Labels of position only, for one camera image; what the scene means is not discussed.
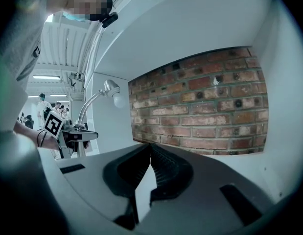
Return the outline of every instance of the face mask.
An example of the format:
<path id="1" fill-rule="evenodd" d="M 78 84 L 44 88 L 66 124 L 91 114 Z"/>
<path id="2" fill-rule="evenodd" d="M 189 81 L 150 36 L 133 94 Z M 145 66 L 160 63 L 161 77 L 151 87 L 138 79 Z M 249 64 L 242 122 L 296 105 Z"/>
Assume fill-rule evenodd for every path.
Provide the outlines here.
<path id="1" fill-rule="evenodd" d="M 83 14 L 69 14 L 67 12 L 63 12 L 63 16 L 65 16 L 69 20 L 77 20 L 77 21 L 86 20 L 86 17 Z"/>

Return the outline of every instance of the light bulb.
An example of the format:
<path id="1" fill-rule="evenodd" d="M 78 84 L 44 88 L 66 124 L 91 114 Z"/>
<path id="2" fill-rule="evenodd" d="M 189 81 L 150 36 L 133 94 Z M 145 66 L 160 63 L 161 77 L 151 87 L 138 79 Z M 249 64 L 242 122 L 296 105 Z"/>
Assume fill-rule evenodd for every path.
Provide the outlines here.
<path id="1" fill-rule="evenodd" d="M 117 106 L 118 108 L 123 108 L 125 106 L 125 100 L 120 95 L 120 93 L 115 93 L 112 97 L 113 97 L 115 106 Z"/>

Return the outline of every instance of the ceiling light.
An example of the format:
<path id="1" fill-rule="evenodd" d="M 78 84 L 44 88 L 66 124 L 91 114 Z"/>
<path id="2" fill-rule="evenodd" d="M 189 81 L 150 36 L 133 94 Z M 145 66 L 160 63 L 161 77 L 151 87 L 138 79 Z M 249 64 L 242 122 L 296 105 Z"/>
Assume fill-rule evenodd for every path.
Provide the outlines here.
<path id="1" fill-rule="evenodd" d="M 49 17 L 47 17 L 46 22 L 52 22 L 52 19 L 53 19 L 53 14 L 52 14 L 52 15 L 50 15 Z"/>
<path id="2" fill-rule="evenodd" d="M 33 75 L 33 78 L 36 78 L 36 79 L 54 79 L 54 80 L 60 80 L 59 76 Z"/>

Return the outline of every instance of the brick wall picture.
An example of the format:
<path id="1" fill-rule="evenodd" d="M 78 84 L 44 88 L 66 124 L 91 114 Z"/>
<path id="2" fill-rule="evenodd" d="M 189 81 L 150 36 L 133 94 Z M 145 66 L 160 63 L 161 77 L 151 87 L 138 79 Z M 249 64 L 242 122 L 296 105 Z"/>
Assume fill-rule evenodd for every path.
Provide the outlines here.
<path id="1" fill-rule="evenodd" d="M 199 154 L 263 151 L 264 77 L 251 48 L 192 56 L 129 82 L 133 137 Z"/>

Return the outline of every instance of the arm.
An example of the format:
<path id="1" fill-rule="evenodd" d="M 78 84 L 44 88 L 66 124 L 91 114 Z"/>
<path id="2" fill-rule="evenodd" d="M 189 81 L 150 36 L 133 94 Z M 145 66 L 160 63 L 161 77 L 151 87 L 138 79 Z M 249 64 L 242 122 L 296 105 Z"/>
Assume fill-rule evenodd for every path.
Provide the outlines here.
<path id="1" fill-rule="evenodd" d="M 32 130 L 32 129 L 22 125 L 18 121 L 16 121 L 16 123 L 15 123 L 14 131 L 18 134 L 22 134 L 22 135 L 30 138 L 34 142 L 34 144 L 37 146 L 37 136 L 40 133 L 40 131 Z M 42 132 L 38 137 L 39 144 L 42 142 L 43 137 L 44 137 L 44 132 Z M 59 150 L 59 145 L 57 143 L 57 140 L 54 137 L 47 134 L 45 137 L 44 143 L 43 143 L 43 148 Z"/>

